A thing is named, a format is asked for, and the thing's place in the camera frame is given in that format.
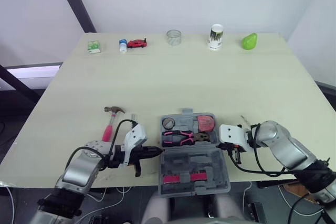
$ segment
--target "hammer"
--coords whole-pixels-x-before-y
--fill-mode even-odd
[[[112,115],[111,115],[111,119],[110,119],[110,123],[109,125],[106,126],[105,128],[105,131],[104,131],[104,134],[103,134],[103,137],[102,137],[102,140],[104,142],[109,142],[110,141],[110,138],[111,138],[111,135],[112,135],[112,132],[113,132],[113,121],[114,121],[114,118],[116,116],[116,114],[118,112],[122,112],[125,114],[125,112],[123,111],[122,108],[120,107],[116,107],[116,106],[113,106],[113,107],[105,107],[104,108],[104,111],[105,112],[112,112]]]

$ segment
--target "pink pliers handle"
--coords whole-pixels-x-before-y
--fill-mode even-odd
[[[182,145],[193,145],[194,142],[194,132],[192,131],[165,131],[162,133],[164,136],[170,136],[170,135],[179,135],[179,136],[185,136],[185,138],[181,139],[179,142],[168,142],[165,141],[164,143],[169,146],[182,146]]]

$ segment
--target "green box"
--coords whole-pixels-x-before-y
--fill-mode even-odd
[[[96,54],[100,52],[100,43],[98,40],[88,42],[88,52],[89,54]]]

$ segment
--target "pink hammer handle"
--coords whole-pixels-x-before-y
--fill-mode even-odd
[[[113,131],[113,127],[112,125],[108,125],[104,131],[104,135],[103,135],[103,138],[102,140],[104,142],[109,142],[110,141],[110,138],[111,138],[111,135],[112,135],[112,131]]]

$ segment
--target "clear plastic cup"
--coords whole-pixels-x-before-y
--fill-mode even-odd
[[[181,43],[181,32],[179,30],[169,30],[166,35],[169,45],[176,46]]]

